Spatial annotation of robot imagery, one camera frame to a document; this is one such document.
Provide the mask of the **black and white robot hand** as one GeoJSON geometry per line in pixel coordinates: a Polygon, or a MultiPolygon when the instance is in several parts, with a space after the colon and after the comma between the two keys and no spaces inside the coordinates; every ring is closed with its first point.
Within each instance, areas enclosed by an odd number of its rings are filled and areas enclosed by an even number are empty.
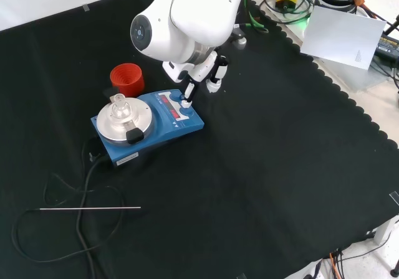
{"type": "Polygon", "coordinates": [[[219,55],[217,51],[213,50],[206,60],[198,65],[163,62],[162,67],[175,83],[188,82],[185,92],[178,97],[178,102],[183,108],[189,108],[201,82],[205,82],[210,93],[216,93],[221,88],[228,64],[225,56],[219,55]]]}

